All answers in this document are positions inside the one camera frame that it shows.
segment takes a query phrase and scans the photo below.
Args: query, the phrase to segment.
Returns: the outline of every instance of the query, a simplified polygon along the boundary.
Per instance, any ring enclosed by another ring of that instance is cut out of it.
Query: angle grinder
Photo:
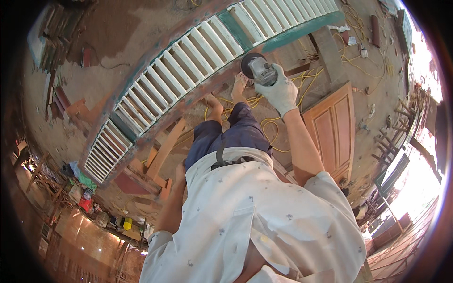
[[[262,86],[273,86],[277,81],[277,70],[259,53],[245,55],[241,61],[241,70],[247,78]]]

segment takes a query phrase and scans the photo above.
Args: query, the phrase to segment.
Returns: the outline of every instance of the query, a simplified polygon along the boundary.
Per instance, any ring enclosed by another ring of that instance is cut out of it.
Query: white glove
[[[277,81],[273,86],[262,86],[255,83],[255,91],[265,98],[267,101],[277,109],[280,117],[292,109],[297,109],[296,98],[297,88],[294,83],[289,80],[285,75],[283,68],[278,64],[272,64],[277,70]]]

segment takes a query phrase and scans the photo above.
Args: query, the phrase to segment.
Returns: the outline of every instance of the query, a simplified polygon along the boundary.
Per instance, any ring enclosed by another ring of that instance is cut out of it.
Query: wooden door
[[[337,183],[343,177],[351,180],[355,137],[351,82],[305,111],[302,117],[326,171]]]

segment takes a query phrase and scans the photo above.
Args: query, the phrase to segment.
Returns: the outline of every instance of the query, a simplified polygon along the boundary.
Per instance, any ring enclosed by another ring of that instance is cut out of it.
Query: sandy ground
[[[384,27],[383,30],[387,37],[385,39],[381,35],[382,47],[380,51],[371,46],[367,41],[364,42],[365,48],[368,49],[369,58],[376,62],[377,66],[370,59],[358,58],[353,61],[354,64],[360,66],[369,75],[348,62],[343,63],[347,76],[353,86],[359,89],[365,89],[369,86],[370,91],[372,91],[369,96],[365,96],[360,92],[354,93],[356,125],[362,118],[368,117],[369,107],[373,103],[376,105],[374,116],[367,122],[370,132],[368,133],[365,130],[356,128],[355,154],[352,170],[352,180],[356,183],[350,187],[350,195],[348,197],[351,206],[356,207],[365,200],[373,188],[373,186],[369,186],[370,175],[373,174],[377,161],[371,154],[377,153],[378,150],[374,144],[373,136],[377,135],[379,128],[385,125],[387,115],[393,114],[393,109],[397,106],[398,97],[404,95],[404,84],[401,82],[401,76],[398,75],[403,62],[393,20],[384,20],[381,18],[382,14],[379,10],[379,4],[375,0],[350,0],[349,2],[363,19],[365,23],[364,32],[367,37],[371,37],[371,31],[369,30],[371,28],[370,15],[376,13],[380,17],[380,25]],[[338,0],[337,5],[341,7],[342,2]],[[89,44],[94,47],[102,65],[107,68],[118,63],[126,63],[133,66],[141,55],[162,34],[171,29],[189,13],[192,13],[194,9],[195,7],[190,1],[184,0],[167,2],[144,0],[100,1],[94,11],[83,20],[81,36],[74,43],[65,64],[58,69],[56,81],[61,82],[71,103],[85,98],[87,107],[91,109],[104,95],[111,92],[119,81],[125,78],[130,67],[122,65],[114,69],[105,69],[98,65],[97,60],[93,60],[93,63],[97,66],[81,68],[79,62],[83,46]],[[337,25],[344,24],[344,21],[337,23]],[[358,37],[354,33],[354,30],[350,31],[350,36]],[[393,45],[390,45],[390,36],[395,41]],[[334,38],[337,42],[338,49],[343,48],[343,43],[339,38],[337,36]],[[307,37],[301,38],[301,42],[309,52],[314,50]],[[299,42],[285,46],[275,52],[274,56],[269,58],[269,60],[271,62],[278,62],[285,68],[289,68],[291,67],[292,59],[296,61],[306,56],[306,52],[301,49],[301,46]],[[389,76],[385,74],[384,79],[374,78],[382,76],[384,73],[383,57],[380,54],[384,50],[386,50],[389,63],[393,65],[394,75]],[[347,48],[345,53],[347,58],[354,58],[358,54],[359,51],[356,47]],[[33,69],[33,60],[28,50],[24,52],[23,65],[24,115],[27,121],[27,127],[31,129],[31,133],[34,135],[38,146],[42,152],[49,151],[53,159],[60,165],[63,162],[68,163],[78,160],[85,143],[85,138],[77,128],[62,120],[57,119],[50,122],[44,120],[43,89],[45,75]],[[313,68],[317,68],[318,66],[318,62],[312,65]],[[219,96],[229,98],[233,82],[234,78],[226,78],[229,89],[220,93]],[[307,81],[303,87],[304,90],[309,82]],[[315,97],[320,99],[330,91],[329,87],[330,85],[327,83],[325,74],[321,73],[310,87],[307,98]],[[246,97],[254,96],[253,88],[246,89],[244,95]],[[302,103],[303,108],[307,107],[306,103],[308,101],[304,99]],[[224,104],[224,106],[226,108],[231,107],[229,104]],[[200,101],[184,114],[184,118],[188,121],[186,131],[189,131],[204,120],[205,109],[206,106]],[[278,117],[276,111],[265,99],[260,100],[259,105],[252,112],[259,122],[265,118]],[[288,150],[289,144],[285,126],[280,120],[275,122],[278,125],[279,134],[273,146],[281,150]],[[224,129],[228,127],[228,123],[224,123]],[[269,125],[265,130],[268,137],[273,139],[276,133],[275,125]],[[184,135],[180,138],[180,141],[183,142],[172,150],[159,173],[163,178],[174,177],[176,164],[185,158],[190,148],[192,142],[191,134]],[[143,158],[144,156],[146,158],[146,155],[147,152],[144,151],[138,154],[137,157]],[[275,156],[284,166],[288,167],[290,165],[290,153],[275,151]],[[106,189],[98,190],[96,197],[114,215],[122,215],[118,210],[119,207],[126,208],[129,211],[128,216],[131,216],[135,220],[143,220],[145,216],[148,219],[156,216],[155,211],[151,211],[147,207],[137,207],[139,205],[128,202],[128,200],[134,197],[133,195],[125,195],[119,193],[119,191],[116,184],[112,183]]]

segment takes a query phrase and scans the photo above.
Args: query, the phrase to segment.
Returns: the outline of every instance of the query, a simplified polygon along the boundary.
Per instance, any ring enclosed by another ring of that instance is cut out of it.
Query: printed shirt
[[[276,270],[263,266],[248,282],[352,282],[366,249],[352,209],[327,172],[304,187],[280,181],[265,152],[226,148],[223,158],[255,160],[211,171],[216,152],[187,172],[188,197],[175,234],[153,233],[144,282],[233,282],[249,240]]]

